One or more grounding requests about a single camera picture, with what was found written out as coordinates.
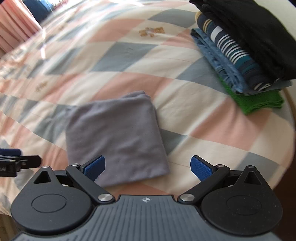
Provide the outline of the grey purple garment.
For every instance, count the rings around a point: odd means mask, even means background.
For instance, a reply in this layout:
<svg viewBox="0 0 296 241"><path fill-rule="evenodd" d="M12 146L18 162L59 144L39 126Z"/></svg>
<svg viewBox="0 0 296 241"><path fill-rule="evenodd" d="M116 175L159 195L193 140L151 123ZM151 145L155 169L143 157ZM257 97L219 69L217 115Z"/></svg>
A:
<svg viewBox="0 0 296 241"><path fill-rule="evenodd" d="M66 113L69 164L105 158L96 179L101 187L156 178L170 172L151 98L143 91L69 108Z"/></svg>

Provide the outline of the green folded garment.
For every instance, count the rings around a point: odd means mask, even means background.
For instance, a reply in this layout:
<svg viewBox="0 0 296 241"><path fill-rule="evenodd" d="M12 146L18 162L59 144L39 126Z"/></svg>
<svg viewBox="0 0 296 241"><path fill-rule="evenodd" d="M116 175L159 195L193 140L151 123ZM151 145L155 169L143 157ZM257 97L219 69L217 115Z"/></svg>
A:
<svg viewBox="0 0 296 241"><path fill-rule="evenodd" d="M281 109L284 103L279 91L271 90L254 95L243 95L234 93L227 83L219 78L226 92L237 103L245 115L249 115L263 108Z"/></svg>

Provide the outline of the blue denim folded garment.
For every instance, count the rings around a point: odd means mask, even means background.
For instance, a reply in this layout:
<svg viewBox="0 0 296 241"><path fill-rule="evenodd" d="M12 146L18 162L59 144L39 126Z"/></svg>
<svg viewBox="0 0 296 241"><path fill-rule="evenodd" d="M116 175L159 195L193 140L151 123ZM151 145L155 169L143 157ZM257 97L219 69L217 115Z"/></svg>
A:
<svg viewBox="0 0 296 241"><path fill-rule="evenodd" d="M292 86L291 81L277 81L270 87L260 88L259 91L255 91L247 85L235 66L221 53L220 49L216 47L214 42L202 30L199 28L192 29L191 36L219 77L237 94L252 95Z"/></svg>

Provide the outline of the striped navy folded garment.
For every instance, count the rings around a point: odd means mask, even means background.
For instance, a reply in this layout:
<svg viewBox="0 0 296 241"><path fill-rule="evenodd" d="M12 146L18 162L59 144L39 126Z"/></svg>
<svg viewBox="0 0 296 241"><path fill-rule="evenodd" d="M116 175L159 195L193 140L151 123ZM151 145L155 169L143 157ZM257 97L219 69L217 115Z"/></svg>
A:
<svg viewBox="0 0 296 241"><path fill-rule="evenodd" d="M205 16L202 12L196 14L198 28L202 30L220 49L221 53L230 60L247 85L255 91L270 87L280 80L267 80L262 74L259 65L250 54L223 30L217 23Z"/></svg>

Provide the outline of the checkered pink grey duvet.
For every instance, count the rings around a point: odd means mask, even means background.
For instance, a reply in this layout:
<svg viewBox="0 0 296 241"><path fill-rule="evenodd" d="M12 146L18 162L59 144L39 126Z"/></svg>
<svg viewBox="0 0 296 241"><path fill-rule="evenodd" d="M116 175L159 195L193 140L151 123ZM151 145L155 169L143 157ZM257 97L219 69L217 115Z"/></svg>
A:
<svg viewBox="0 0 296 241"><path fill-rule="evenodd" d="M65 111L143 90L157 109L171 173L111 191L179 195L198 183L191 156L254 165L271 187L290 167L288 104L244 115L190 35L186 1L83 1L1 58L1 147L67 166Z"/></svg>

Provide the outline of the pink left curtain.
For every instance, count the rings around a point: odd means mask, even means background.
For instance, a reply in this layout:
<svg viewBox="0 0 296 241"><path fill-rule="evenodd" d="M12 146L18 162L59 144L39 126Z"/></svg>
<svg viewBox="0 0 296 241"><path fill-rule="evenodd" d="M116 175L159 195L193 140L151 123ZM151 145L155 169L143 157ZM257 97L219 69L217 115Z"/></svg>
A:
<svg viewBox="0 0 296 241"><path fill-rule="evenodd" d="M42 29L23 1L1 2L1 50L8 53Z"/></svg>

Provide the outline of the black folded garment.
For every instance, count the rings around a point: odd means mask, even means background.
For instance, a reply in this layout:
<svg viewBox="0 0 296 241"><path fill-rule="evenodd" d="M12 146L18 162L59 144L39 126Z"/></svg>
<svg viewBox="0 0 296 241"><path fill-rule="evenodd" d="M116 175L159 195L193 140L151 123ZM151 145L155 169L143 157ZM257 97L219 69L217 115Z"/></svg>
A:
<svg viewBox="0 0 296 241"><path fill-rule="evenodd" d="M295 79L295 39L255 1L191 1L223 28L269 78Z"/></svg>

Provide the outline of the blue object on windowsill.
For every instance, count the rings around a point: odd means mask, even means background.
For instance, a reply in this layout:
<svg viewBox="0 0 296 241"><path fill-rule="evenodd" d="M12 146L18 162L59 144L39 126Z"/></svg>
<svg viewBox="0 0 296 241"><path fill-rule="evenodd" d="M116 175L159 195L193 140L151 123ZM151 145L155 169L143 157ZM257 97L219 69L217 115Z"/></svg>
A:
<svg viewBox="0 0 296 241"><path fill-rule="evenodd" d="M55 9L54 5L47 0L24 0L23 3L30 10L38 23L45 20Z"/></svg>

